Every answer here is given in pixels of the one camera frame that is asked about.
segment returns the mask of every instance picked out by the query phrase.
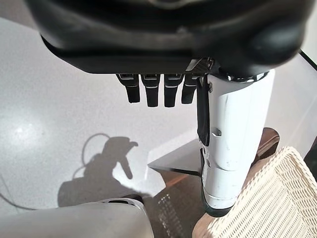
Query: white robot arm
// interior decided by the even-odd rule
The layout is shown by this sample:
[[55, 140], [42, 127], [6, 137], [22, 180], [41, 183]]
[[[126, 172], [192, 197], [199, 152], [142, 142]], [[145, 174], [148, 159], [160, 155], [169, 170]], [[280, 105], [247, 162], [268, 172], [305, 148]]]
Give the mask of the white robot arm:
[[241, 192], [260, 143], [274, 75], [274, 70], [244, 80], [206, 75], [199, 81], [198, 109], [207, 110], [198, 112], [207, 116], [198, 116], [202, 194], [211, 216], [226, 215]]
[[143, 204], [114, 198], [0, 219], [1, 238], [154, 238]]

